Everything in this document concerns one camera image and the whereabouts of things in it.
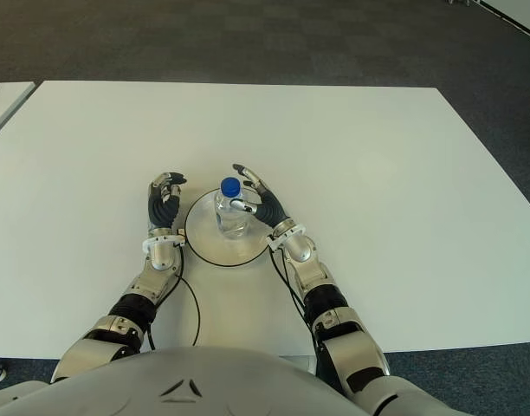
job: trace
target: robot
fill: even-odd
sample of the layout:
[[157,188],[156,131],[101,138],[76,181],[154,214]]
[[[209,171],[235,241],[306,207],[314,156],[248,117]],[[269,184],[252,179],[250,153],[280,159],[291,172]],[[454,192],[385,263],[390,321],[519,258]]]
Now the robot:
[[192,347],[140,354],[159,306],[184,280],[183,232],[178,214],[179,173],[163,173],[149,186],[148,238],[142,272],[110,312],[61,358],[51,384],[28,381],[0,391],[4,415],[373,415],[458,416],[458,412],[407,380],[393,376],[386,358],[352,309],[305,228],[250,169],[233,165],[261,197],[235,199],[273,230],[296,282],[275,268],[313,338],[316,374],[280,358],[236,348]]

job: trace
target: robotic finger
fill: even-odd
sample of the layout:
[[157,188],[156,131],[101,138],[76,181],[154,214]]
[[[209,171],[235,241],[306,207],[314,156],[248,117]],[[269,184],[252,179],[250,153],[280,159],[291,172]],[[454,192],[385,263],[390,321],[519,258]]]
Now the robotic finger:
[[257,219],[271,228],[275,228],[288,218],[279,200],[259,176],[243,165],[234,164],[232,167],[242,176],[248,178],[243,183],[254,188],[261,197],[262,202],[260,204],[252,204],[242,199],[233,199],[230,202],[230,206],[239,211],[246,211],[255,215]]

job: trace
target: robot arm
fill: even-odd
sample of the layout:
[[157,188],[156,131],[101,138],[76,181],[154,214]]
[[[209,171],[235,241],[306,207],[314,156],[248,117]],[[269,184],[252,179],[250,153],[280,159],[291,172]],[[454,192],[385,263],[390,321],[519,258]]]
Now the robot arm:
[[179,283],[184,236],[172,229],[178,214],[182,174],[166,172],[149,186],[148,238],[142,244],[144,269],[128,285],[108,315],[101,317],[63,355],[52,382],[139,353],[158,307]]
[[259,205],[231,202],[273,228],[271,250],[281,249],[294,272],[305,307],[304,317],[317,341],[317,376],[374,416],[457,416],[441,401],[407,380],[391,376],[385,355],[319,261],[305,228],[286,215],[280,202],[251,170],[233,165],[262,197]]

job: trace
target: gray carpet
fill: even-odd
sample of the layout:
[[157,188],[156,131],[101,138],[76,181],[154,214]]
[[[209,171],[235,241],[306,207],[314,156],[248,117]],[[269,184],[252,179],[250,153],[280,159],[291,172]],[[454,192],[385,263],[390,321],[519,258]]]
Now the gray carpet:
[[[0,81],[50,79],[436,87],[530,202],[530,37],[476,5],[0,0]],[[530,415],[530,344],[389,359],[464,411]]]

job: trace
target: blue bottle cap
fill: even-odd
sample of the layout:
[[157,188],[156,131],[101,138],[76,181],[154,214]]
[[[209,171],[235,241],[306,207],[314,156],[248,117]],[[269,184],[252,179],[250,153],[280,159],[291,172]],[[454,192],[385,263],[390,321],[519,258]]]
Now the blue bottle cap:
[[236,178],[225,178],[221,182],[221,192],[227,198],[233,198],[240,193],[240,181]]

